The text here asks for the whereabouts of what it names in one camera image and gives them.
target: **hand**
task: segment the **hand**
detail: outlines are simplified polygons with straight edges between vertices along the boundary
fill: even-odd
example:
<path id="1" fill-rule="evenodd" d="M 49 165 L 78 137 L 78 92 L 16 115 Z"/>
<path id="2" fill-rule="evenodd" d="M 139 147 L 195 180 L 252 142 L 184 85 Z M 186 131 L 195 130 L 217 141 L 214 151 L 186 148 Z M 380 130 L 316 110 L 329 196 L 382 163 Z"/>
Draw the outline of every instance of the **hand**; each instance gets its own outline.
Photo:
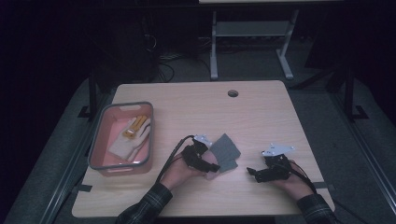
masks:
<path id="1" fill-rule="evenodd" d="M 190 168 L 186 162 L 184 162 L 181 154 L 177 154 L 174 157 L 172 164 L 163 174 L 163 178 L 160 183 L 166 186 L 169 190 L 172 190 L 186 182 L 190 177 L 204 174 L 204 172 Z"/>
<path id="2" fill-rule="evenodd" d="M 291 168 L 300 174 L 304 174 L 301 169 L 291 161 Z M 311 188 L 309 188 L 305 182 L 297 175 L 291 174 L 287 180 L 274 180 L 271 181 L 275 186 L 285 190 L 289 196 L 296 202 L 305 196 L 314 193 Z"/>

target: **dark background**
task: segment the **dark background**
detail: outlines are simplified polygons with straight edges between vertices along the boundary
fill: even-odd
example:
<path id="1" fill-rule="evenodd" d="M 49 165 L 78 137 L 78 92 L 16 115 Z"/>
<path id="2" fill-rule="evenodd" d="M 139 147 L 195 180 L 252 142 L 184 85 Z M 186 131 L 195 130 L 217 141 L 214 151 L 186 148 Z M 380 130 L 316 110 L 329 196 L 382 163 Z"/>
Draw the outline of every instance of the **dark background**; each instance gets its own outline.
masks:
<path id="1" fill-rule="evenodd" d="M 176 43 L 191 46 L 190 41 L 198 35 L 210 36 L 206 33 L 210 30 L 200 28 L 211 20 L 207 11 L 162 11 L 152 23 L 143 23 L 143 11 L 97 16 L 80 10 L 91 6 L 98 6 L 97 2 L 0 3 L 0 221 L 73 93 L 92 71 L 101 91 L 125 82 L 149 82 L 156 75 L 160 52 L 145 51 L 143 34 L 155 34 L 163 49 Z M 346 54 L 352 55 L 350 65 L 356 77 L 370 88 L 396 124 L 394 8 L 390 1 L 364 1 L 330 13 L 320 23 L 310 20 L 319 12 L 303 10 L 294 35 L 316 39 L 307 66 L 327 68 Z M 134 27 L 135 32 L 124 33 L 125 27 Z"/>

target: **pink tray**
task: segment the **pink tray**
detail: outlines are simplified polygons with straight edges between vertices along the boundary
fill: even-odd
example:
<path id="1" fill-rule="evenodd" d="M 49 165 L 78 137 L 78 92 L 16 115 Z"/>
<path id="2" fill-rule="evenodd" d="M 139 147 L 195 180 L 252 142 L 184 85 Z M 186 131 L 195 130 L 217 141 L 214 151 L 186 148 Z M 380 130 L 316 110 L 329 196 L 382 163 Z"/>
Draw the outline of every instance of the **pink tray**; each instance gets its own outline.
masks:
<path id="1" fill-rule="evenodd" d="M 137 175 L 147 173 L 152 165 L 152 135 L 154 132 L 153 107 L 149 102 L 106 106 L 101 114 L 93 138 L 88 164 L 104 176 Z M 139 115 L 151 118 L 150 133 L 133 161 L 125 161 L 107 150 L 128 121 Z"/>

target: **sleeve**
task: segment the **sleeve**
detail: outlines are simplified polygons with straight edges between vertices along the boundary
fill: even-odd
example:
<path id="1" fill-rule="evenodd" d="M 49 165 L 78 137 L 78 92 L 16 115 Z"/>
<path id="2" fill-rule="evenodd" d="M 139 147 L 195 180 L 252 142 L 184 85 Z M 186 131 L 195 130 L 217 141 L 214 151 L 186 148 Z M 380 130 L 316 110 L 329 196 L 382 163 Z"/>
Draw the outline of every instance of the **sleeve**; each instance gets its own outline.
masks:
<path id="1" fill-rule="evenodd" d="M 173 195 L 161 183 L 155 184 L 139 203 L 125 209 L 116 220 L 117 224 L 149 224 L 161 213 Z"/>
<path id="2" fill-rule="evenodd" d="M 308 224 L 338 223 L 332 209 L 320 194 L 311 194 L 297 202 Z"/>

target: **table top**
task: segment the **table top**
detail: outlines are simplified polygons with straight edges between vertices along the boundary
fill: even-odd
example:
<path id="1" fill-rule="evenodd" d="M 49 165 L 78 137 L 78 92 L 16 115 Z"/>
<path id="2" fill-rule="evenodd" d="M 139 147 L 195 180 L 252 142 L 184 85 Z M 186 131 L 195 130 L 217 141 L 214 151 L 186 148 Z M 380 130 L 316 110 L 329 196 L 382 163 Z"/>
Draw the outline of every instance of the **table top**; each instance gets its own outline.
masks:
<path id="1" fill-rule="evenodd" d="M 231 90 L 238 96 L 230 97 Z M 241 151 L 238 167 L 214 180 L 190 179 L 173 191 L 174 198 L 161 212 L 162 217 L 299 214 L 284 191 L 270 183 L 259 184 L 248 174 L 247 167 L 266 168 L 262 151 L 271 143 L 295 147 L 286 156 L 300 164 L 313 182 L 323 182 L 280 81 L 125 84 L 118 87 L 113 103 L 140 101 L 154 107 L 152 169 L 143 175 L 104 177 L 88 168 L 82 184 L 92 189 L 78 193 L 72 211 L 75 217 L 116 217 L 138 203 L 177 143 L 190 134 L 206 134 L 215 142 L 227 133 Z M 318 189 L 318 193 L 334 209 L 329 191 Z"/>

